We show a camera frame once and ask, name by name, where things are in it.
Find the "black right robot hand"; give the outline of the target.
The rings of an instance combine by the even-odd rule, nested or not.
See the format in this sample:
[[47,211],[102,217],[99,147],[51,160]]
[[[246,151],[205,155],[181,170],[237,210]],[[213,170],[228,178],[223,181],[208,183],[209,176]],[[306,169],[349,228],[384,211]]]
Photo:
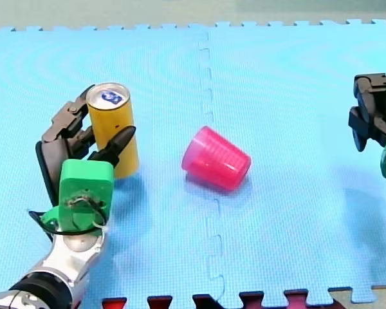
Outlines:
[[349,111],[348,125],[359,152],[368,140],[386,146],[386,73],[368,73],[354,77],[353,95],[357,105]]

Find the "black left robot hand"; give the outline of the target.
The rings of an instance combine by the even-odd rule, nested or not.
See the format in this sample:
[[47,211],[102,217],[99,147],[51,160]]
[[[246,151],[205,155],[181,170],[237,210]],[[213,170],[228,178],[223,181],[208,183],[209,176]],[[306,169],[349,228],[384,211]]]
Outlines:
[[[96,86],[86,88],[74,101],[65,103],[51,120],[50,128],[36,143],[35,152],[41,168],[42,177],[53,206],[59,204],[59,183],[62,164],[67,159],[83,159],[89,148],[96,143],[93,127],[82,129],[82,123],[89,107],[86,95]],[[116,124],[112,137],[105,146],[90,154],[90,160],[109,162],[113,166],[124,163],[130,166],[129,159],[120,155],[130,148],[135,140],[136,127],[133,124]]]

